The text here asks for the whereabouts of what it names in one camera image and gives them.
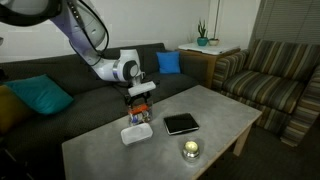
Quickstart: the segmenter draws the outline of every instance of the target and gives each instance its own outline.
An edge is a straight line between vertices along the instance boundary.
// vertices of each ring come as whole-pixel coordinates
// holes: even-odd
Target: gray sofa
[[[156,83],[151,91],[155,103],[205,82],[207,62],[199,57],[180,56],[181,74],[160,74],[156,52],[166,51],[163,43],[110,48],[105,58],[118,59],[120,49],[137,49],[145,81]],[[18,162],[27,162],[36,179],[63,178],[61,144],[127,114],[128,83],[100,80],[77,55],[0,63],[0,67],[9,77],[6,81],[47,74],[74,98],[63,111],[37,114],[1,137],[0,147]]]

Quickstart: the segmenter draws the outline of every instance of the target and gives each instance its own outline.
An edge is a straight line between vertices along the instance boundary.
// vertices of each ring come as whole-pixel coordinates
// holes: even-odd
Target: potted plant
[[[207,38],[207,29],[206,29],[205,20],[203,20],[203,24],[201,23],[201,20],[199,20],[198,32],[200,34],[200,37],[198,37],[198,39],[197,39],[198,45],[199,46],[207,45],[208,38]]]
[[[220,9],[220,0],[218,1],[218,8],[217,8],[217,15],[216,15],[216,23],[215,23],[215,25],[214,25],[213,38],[210,38],[210,39],[209,39],[209,44],[210,44],[210,46],[216,46],[216,45],[218,45],[218,43],[219,43],[219,39],[216,38],[219,9]]]

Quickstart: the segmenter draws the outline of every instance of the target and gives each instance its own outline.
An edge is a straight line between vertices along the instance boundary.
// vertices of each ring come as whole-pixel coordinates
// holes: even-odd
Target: table leg
[[[240,154],[242,152],[242,149],[243,149],[243,146],[246,143],[246,140],[247,140],[248,134],[250,132],[251,126],[252,125],[247,127],[247,129],[244,130],[244,132],[238,137],[238,139],[236,141],[236,145],[235,145],[234,150],[233,150],[233,154],[234,155],[240,156]]]

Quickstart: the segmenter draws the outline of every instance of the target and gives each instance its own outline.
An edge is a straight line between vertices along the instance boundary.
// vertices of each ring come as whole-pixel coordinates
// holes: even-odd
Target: yellow pillow
[[[35,114],[7,86],[0,86],[0,134]]]

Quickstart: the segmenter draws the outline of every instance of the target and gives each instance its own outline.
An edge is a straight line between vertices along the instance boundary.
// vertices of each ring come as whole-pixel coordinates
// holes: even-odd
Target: window blinds
[[[261,0],[255,39],[320,44],[320,0]]]

